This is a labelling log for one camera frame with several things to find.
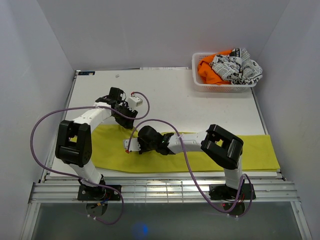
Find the yellow-green trousers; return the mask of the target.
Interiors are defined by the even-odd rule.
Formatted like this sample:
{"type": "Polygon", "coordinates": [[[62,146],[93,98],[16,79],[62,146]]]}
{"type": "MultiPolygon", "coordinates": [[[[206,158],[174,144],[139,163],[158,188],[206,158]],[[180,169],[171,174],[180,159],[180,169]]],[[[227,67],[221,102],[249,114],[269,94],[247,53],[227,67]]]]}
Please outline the yellow-green trousers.
{"type": "MultiPolygon", "coordinates": [[[[188,152],[162,155],[156,151],[143,154],[126,153],[123,140],[132,131],[119,125],[99,125],[91,134],[91,160],[97,168],[127,173],[182,173],[190,166],[194,172],[221,172],[218,166],[204,152],[188,152]]],[[[245,171],[276,172],[280,165],[269,135],[242,135],[244,141],[242,168],[245,171]]]]}

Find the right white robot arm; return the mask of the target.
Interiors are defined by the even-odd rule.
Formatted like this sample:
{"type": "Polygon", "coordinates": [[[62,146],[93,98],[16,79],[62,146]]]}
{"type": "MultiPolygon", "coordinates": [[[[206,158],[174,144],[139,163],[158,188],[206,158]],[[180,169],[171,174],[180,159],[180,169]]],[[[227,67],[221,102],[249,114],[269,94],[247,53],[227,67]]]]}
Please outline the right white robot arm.
{"type": "Polygon", "coordinates": [[[137,142],[140,154],[155,151],[167,156],[184,151],[203,152],[224,170],[222,192],[232,199],[244,193],[244,186],[240,183],[244,141],[219,125],[212,124],[206,131],[186,134],[161,134],[147,125],[138,131],[137,142]]]}

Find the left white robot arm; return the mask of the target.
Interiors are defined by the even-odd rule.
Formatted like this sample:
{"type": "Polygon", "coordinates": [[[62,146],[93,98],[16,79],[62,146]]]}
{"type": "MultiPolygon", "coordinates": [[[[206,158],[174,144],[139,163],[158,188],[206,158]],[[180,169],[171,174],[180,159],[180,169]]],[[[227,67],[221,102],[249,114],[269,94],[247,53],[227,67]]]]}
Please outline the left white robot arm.
{"type": "Polygon", "coordinates": [[[59,124],[55,157],[70,166],[80,177],[79,183],[95,200],[106,195],[104,177],[91,157],[92,132],[106,119],[113,117],[125,129],[133,129],[137,107],[143,100],[135,95],[125,98],[123,90],[111,87],[109,94],[95,100],[93,108],[73,120],[59,124]]]}

